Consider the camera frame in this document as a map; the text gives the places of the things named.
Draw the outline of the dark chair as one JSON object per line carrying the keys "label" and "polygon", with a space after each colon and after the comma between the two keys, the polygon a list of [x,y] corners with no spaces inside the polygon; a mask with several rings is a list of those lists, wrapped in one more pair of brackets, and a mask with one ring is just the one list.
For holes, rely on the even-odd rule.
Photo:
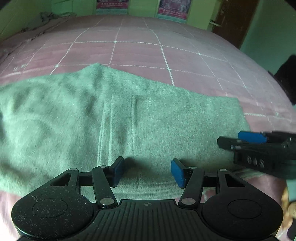
{"label": "dark chair", "polygon": [[288,99],[295,105],[295,83],[296,83],[296,55],[290,55],[280,66],[278,71],[275,74],[272,74],[270,71],[268,73],[276,80],[280,85],[283,91],[286,93]]}

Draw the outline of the dark brown wooden door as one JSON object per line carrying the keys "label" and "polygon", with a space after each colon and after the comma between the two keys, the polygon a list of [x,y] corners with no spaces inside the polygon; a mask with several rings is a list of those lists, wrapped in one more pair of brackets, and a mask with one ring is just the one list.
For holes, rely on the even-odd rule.
{"label": "dark brown wooden door", "polygon": [[259,0],[222,1],[212,32],[240,48],[248,32]]}

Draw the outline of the lower right purple poster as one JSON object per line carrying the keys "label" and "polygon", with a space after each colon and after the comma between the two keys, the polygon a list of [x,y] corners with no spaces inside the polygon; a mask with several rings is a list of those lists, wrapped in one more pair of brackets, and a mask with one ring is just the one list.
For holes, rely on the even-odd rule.
{"label": "lower right purple poster", "polygon": [[158,15],[186,20],[191,0],[160,0]]}

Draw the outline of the purple poster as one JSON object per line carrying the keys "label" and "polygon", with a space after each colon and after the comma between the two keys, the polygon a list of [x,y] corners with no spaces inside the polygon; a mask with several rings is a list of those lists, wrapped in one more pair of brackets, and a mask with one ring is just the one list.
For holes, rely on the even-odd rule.
{"label": "purple poster", "polygon": [[186,20],[191,0],[160,0],[158,15]]}
{"label": "purple poster", "polygon": [[127,9],[129,0],[97,0],[97,9]]}

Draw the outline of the grey crumpled cloth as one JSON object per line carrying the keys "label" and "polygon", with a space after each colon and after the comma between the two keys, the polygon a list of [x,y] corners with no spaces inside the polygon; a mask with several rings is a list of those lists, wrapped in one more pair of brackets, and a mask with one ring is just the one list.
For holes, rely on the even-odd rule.
{"label": "grey crumpled cloth", "polygon": [[50,20],[64,18],[64,17],[68,17],[68,16],[76,16],[76,14],[73,12],[65,12],[62,14],[55,14],[52,12],[41,12],[41,13],[39,13],[39,15],[37,17],[37,20],[38,20],[38,23],[46,24]]}

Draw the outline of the lower left purple poster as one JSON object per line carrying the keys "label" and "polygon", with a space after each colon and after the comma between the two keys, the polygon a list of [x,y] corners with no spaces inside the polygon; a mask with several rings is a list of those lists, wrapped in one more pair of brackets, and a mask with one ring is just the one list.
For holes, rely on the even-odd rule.
{"label": "lower left purple poster", "polygon": [[97,0],[97,9],[127,9],[129,0]]}

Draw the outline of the cream wardrobe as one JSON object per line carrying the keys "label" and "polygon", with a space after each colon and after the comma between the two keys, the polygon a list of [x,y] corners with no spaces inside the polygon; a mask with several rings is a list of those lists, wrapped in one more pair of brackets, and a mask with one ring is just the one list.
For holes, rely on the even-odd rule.
{"label": "cream wardrobe", "polygon": [[22,24],[42,12],[77,16],[129,15],[155,17],[206,30],[222,1],[1,1],[1,24]]}

